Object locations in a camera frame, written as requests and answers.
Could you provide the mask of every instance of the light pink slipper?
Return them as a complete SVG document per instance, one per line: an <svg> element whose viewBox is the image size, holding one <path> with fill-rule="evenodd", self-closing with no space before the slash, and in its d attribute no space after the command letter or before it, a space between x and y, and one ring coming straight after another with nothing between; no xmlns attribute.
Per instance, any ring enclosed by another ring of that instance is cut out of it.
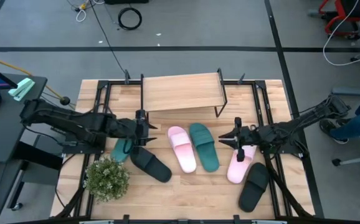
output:
<svg viewBox="0 0 360 224"><path fill-rule="evenodd" d="M234 150L229 170L227 171L228 180L235 184L242 182L242 179L244 178L244 175L247 172L249 165L253 161L253 157L255 156L256 146L242 146L242 149L245 152L244 161L237 161L238 150Z"/></svg>
<svg viewBox="0 0 360 224"><path fill-rule="evenodd" d="M181 169L185 173L194 172L197 169L197 162L195 161L191 141L186 130L173 126L168 130L168 138L178 158Z"/></svg>

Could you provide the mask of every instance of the teal slipper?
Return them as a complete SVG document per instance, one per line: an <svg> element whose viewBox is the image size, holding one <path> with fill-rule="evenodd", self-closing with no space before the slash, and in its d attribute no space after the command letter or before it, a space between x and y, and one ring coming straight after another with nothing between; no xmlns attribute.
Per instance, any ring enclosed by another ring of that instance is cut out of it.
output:
<svg viewBox="0 0 360 224"><path fill-rule="evenodd" d="M111 152L111 158L114 159L117 162L125 162L126 158L129 156L129 154L125 154L123 152L123 147L126 144L126 148L125 151L128 152L130 150L130 148L132 147L131 140L130 139L118 139L115 147L113 148L112 152Z"/></svg>
<svg viewBox="0 0 360 224"><path fill-rule="evenodd" d="M219 168L219 159L209 130L203 124L194 123L190 126L190 136L204 169L208 172L216 171Z"/></svg>

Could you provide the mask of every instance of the slide sandal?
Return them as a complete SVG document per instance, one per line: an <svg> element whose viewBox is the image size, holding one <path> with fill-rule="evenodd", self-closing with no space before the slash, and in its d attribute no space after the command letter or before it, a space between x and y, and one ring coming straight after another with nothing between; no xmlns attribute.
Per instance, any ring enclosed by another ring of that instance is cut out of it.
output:
<svg viewBox="0 0 360 224"><path fill-rule="evenodd" d="M135 147L130 152L132 163L148 175L162 183L166 183L172 177L172 172L154 154L143 147Z"/></svg>
<svg viewBox="0 0 360 224"><path fill-rule="evenodd" d="M133 143L131 142L130 139L118 139L116 141L115 147L113 148L112 152L111 152L111 158L114 159L117 162L125 162L125 160L127 159L127 157L129 156L129 154L124 153L123 152L123 146L125 146L126 144L126 148L125 151L129 152L130 148L132 147Z"/></svg>
<svg viewBox="0 0 360 224"><path fill-rule="evenodd" d="M227 170L228 180L235 184L241 183L242 179L244 179L245 173L255 156L256 146L242 146L242 149L245 153L244 161L237 161L238 150L234 150L229 169Z"/></svg>
<svg viewBox="0 0 360 224"><path fill-rule="evenodd" d="M171 127L168 129L168 138L181 169L185 173L194 172L197 169L197 162L186 130L177 126Z"/></svg>
<svg viewBox="0 0 360 224"><path fill-rule="evenodd" d="M190 136L204 169L208 172L216 171L219 168L219 159L209 130L203 124L194 123L190 126Z"/></svg>
<svg viewBox="0 0 360 224"><path fill-rule="evenodd" d="M263 164L257 162L250 168L238 202L242 211L252 212L255 209L262 194L266 191L269 178L268 171Z"/></svg>

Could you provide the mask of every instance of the green plant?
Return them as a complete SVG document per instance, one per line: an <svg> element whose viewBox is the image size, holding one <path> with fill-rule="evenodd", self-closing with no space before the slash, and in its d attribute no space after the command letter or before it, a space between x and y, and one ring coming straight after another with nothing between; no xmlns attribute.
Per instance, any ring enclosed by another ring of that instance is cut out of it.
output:
<svg viewBox="0 0 360 224"><path fill-rule="evenodd" d="M87 168L87 179L83 186L94 195L97 202L119 199L128 190L129 174L122 163L105 158Z"/></svg>

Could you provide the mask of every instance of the shoe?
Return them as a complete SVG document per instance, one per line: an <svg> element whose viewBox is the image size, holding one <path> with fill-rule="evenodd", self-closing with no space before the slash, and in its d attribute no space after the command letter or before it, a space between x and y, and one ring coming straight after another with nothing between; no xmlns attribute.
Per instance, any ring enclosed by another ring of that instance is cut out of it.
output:
<svg viewBox="0 0 360 224"><path fill-rule="evenodd" d="M327 119L323 119L320 121L320 129L326 134L328 135L331 139L334 139L334 141L336 141L339 144L346 144L348 143L349 139L335 139L334 137L331 136L331 134L329 133L332 129L336 129L335 124L333 124L332 122L330 122Z"/></svg>
<svg viewBox="0 0 360 224"><path fill-rule="evenodd" d="M351 119L351 118L337 119L337 120L335 121L335 123L336 123L337 125L339 125L339 127L342 127L342 126L344 126L345 124L347 124L350 120L352 120L352 119Z"/></svg>

